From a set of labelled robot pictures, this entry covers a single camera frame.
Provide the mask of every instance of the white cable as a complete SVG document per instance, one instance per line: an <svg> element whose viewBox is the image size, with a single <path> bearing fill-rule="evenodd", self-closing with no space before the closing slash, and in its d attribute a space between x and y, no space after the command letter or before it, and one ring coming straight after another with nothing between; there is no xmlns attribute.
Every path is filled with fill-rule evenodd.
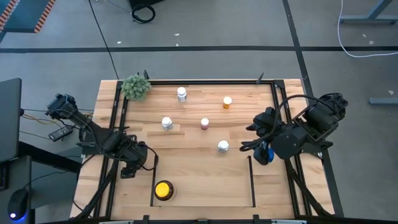
<svg viewBox="0 0 398 224"><path fill-rule="evenodd" d="M340 43L341 48L346 52L347 55L354 57L354 58L365 58L365 57L375 57L375 56L390 56L390 55L395 55L398 54L398 52L393 52L389 54L373 54L373 55L352 55L347 52L347 50L343 47L343 44L341 43L340 40L340 19L341 19L341 14L343 13L343 0L341 0L341 11L340 11L340 16L338 17L338 22L337 22L337 37L338 37L338 42Z"/></svg>

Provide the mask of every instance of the black metal frame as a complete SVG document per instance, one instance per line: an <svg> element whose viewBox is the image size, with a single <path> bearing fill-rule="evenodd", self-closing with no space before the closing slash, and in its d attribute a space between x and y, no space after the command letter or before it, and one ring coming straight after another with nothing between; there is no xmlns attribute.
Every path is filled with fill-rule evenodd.
<svg viewBox="0 0 398 224"><path fill-rule="evenodd" d="M156 86L156 85L257 85L256 82L257 82L257 80L150 80L151 85L154 85L154 86ZM269 85L270 86L271 93L272 93L272 99L273 99L275 107L278 107L278 104L279 104L278 97L277 97L277 88L280 89L282 100L286 99L286 97L287 97L283 80L261 80L260 85ZM118 93L118 91L120 91L120 90L116 89L115 95L120 94L120 93ZM122 130L125 125L127 104L128 104L128 100L124 99L123 100L123 110L122 110L122 115L121 115L121 120L120 120L120 125L119 125L120 130ZM286 113L286 117L287 117L287 122L291 123L292 120L291 120L291 114L290 114L290 110L289 110L289 104L287 103L286 105L287 106L285 106L285 113ZM305 183L301 160L300 160L299 156L295 157L295 165L296 165L296 170L297 170L299 177ZM107 171L106 169L101 170L101 175L105 175L106 171ZM287 173L287 178L288 178L288 182L289 182L290 196L292 199L292 209L293 209L294 215L296 217L296 216L301 215L300 210L299 210L299 203L297 200L297 193L295 191L294 181L288 173ZM116 183L116 177L111 182L111 187L109 188L108 202L106 204L106 218L109 218L109 219L111 218L111 212L112 212L112 207L113 207L113 195L114 195L114 191L115 191L115 187L114 187L115 183ZM304 195L303 195L303 200L304 200L306 215L311 215L311 213L310 213L311 208L310 208L309 203L306 200ZM271 220L259 220L259 223L269 223L270 221ZM159 221L159 223L162 223L162 222L167 222L167 223L172 222L173 223L173 220ZM189 220L179 220L176 222L177 223L189 222ZM252 223L253 220L212 220L211 222L212 223L217 223L217 222L220 222L220 223L225 223L225 222Z"/></svg>

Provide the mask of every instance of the wood grain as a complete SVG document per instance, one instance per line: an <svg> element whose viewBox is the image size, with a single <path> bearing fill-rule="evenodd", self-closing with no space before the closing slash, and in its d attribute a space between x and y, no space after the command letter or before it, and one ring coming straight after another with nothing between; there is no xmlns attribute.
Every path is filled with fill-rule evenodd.
<svg viewBox="0 0 398 224"><path fill-rule="evenodd" d="M288 96L303 93L300 80L285 80L285 85ZM102 81L99 88L94 117L103 126L109 125L115 86L116 81ZM284 162L275 157L272 163L262 166L253 160L257 206L252 208L247 159L252 151L239 151L241 141L257 138L245 127L267 106L274 106L269 85L185 85L185 103L177 100L178 87L156 85L145 101L129 101L125 126L130 127L128 134L137 135L156 150L160 157L156 181L171 181L179 197L168 202L154 199L154 207L150 207L152 171L139 170L133 179L122 180L118 176L112 219L140 220L143 215L155 220L252 219L253 214L260 214L261 218L294 217ZM222 107L227 95L233 99L228 110ZM293 99L289 105L294 116L307 104L304 99ZM165 116L174 122L170 131L160 125ZM204 117L210 120L206 131L200 129ZM220 140L229 142L228 153L217 151ZM301 158L308 188L326 210L333 212L321 161L311 155ZM154 155L149 152L145 166L152 167L153 163ZM91 198L89 189L94 192L98 186L98 177L91 172L97 170L99 176L101 169L95 161L87 165L82 168L82 182L76 189L75 199L82 204ZM301 193L298 187L296 190L303 214Z"/></svg>

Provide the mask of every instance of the small potted plant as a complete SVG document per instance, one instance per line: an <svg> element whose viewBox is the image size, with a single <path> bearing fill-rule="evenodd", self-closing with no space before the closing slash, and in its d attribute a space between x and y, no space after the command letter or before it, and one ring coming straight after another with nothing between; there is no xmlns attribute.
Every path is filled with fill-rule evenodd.
<svg viewBox="0 0 398 224"><path fill-rule="evenodd" d="M123 80L122 92L128 100L142 101L150 90L150 83L138 73Z"/></svg>

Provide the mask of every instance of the gray floor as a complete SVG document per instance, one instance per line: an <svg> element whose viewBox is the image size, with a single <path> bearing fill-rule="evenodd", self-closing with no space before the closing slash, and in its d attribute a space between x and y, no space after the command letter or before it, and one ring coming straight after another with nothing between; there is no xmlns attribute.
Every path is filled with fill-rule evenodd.
<svg viewBox="0 0 398 224"><path fill-rule="evenodd" d="M128 9L125 0L113 2ZM366 14L375 3L346 0L343 14ZM289 4L302 46L338 46L340 1L290 0ZM104 0L93 1L93 6L110 47L293 44L279 0L166 0L155 5L157 17L144 25L132 22L128 12ZM398 1L386 13L398 16ZM398 45L396 25L344 25L341 37L350 46ZM62 47L104 47L87 0L57 0L40 33L8 33L0 43L0 48ZM303 55L315 96L339 91L350 103L346 118L330 136L335 143L331 161L345 215L398 220L398 110L368 104L371 96L398 94L398 55L366 59L343 52ZM257 78L262 72L264 78L301 78L294 52L125 52L113 53L113 57L121 78L143 69L151 78ZM22 107L33 109L44 109L58 92L75 96L80 108L93 108L100 80L115 79L107 53L0 54L0 68L0 80L22 78ZM21 130L43 136L56 128L26 120L21 123ZM79 153L78 149L66 151L77 141L76 133L57 143L25 134L21 139L64 155ZM34 176L51 172L38 164L34 170ZM61 189L65 193L62 201L47 199L53 204L37 210L38 223L68 217L75 178L53 175L35 183L37 207L42 205L43 192L55 194Z"/></svg>

